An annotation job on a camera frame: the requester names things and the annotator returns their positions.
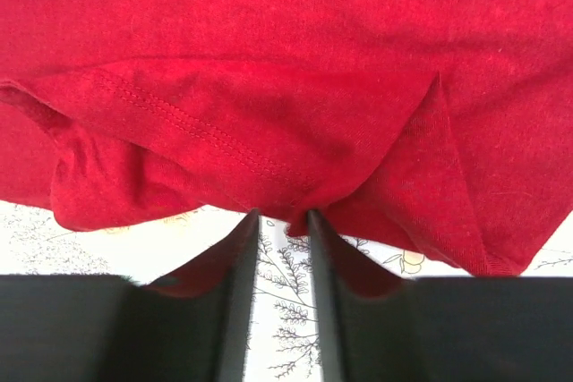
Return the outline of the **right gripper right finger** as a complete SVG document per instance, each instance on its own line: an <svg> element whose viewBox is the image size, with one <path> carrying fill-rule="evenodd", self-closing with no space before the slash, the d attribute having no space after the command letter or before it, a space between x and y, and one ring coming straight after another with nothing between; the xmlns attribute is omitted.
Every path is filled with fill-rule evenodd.
<svg viewBox="0 0 573 382"><path fill-rule="evenodd" d="M308 216L327 381L569 381L572 282L394 275Z"/></svg>

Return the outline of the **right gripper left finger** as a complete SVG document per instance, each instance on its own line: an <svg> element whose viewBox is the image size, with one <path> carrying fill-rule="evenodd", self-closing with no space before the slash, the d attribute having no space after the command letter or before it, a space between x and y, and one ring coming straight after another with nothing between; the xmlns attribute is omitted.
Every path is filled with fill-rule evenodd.
<svg viewBox="0 0 573 382"><path fill-rule="evenodd" d="M1 279L4 381L239 381L260 215L147 285L111 275Z"/></svg>

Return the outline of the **dark red t shirt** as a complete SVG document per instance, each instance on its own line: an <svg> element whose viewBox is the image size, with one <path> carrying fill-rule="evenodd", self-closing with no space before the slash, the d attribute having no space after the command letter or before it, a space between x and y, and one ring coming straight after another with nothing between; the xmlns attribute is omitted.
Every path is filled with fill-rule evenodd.
<svg viewBox="0 0 573 382"><path fill-rule="evenodd" d="M1 197L518 275L572 209L572 0L1 0Z"/></svg>

